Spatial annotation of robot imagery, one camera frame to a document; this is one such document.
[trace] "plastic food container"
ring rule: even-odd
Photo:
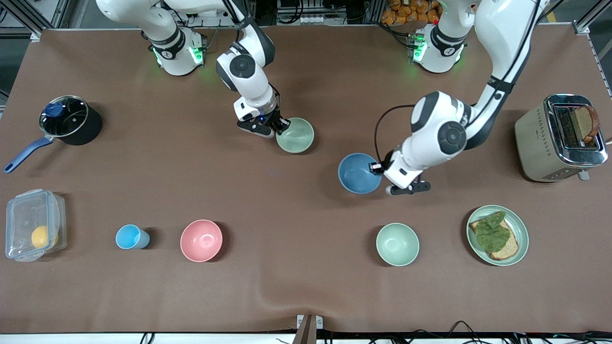
[[[64,199],[41,189],[22,193],[6,206],[6,257],[34,261],[66,247]]]

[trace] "green led light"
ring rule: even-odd
[[[459,51],[457,52],[457,59],[455,60],[455,62],[459,62],[459,59],[461,59],[461,52],[463,51],[463,47],[465,47],[465,45],[461,45],[461,48],[459,48]]]
[[[161,60],[159,54],[157,54],[157,50],[153,49],[153,53],[155,54],[155,57],[157,58],[157,64],[158,65],[162,65],[162,60]]]
[[[419,48],[414,50],[414,60],[421,61],[423,60],[423,55],[425,54],[425,50],[427,50],[427,42],[423,42]]]
[[[195,64],[200,64],[204,60],[202,58],[202,52],[200,51],[200,49],[189,48],[189,53],[191,53],[193,61],[195,62]]]

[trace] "blue cup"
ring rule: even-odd
[[[149,240],[149,233],[135,225],[121,227],[115,236],[115,243],[124,250],[143,249],[149,244]]]

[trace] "blue pan handle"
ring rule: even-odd
[[[15,171],[17,166],[21,165],[21,163],[24,160],[26,160],[26,158],[29,157],[30,154],[34,153],[34,151],[36,149],[44,147],[44,146],[48,146],[49,144],[53,143],[53,140],[55,140],[55,137],[52,137],[52,136],[49,136],[49,135],[45,135],[45,136],[39,138],[38,140],[30,143],[28,146],[26,146],[21,151],[21,153],[19,153],[13,159],[13,161],[9,162],[9,164],[4,167],[4,172],[5,173],[11,173],[12,171]]]

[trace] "green bowl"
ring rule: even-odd
[[[406,266],[419,254],[419,238],[412,228],[402,223],[390,223],[378,232],[376,250],[387,263]]]
[[[315,130],[305,119],[294,117],[289,120],[291,124],[282,135],[276,135],[276,142],[285,152],[304,152],[315,140]]]

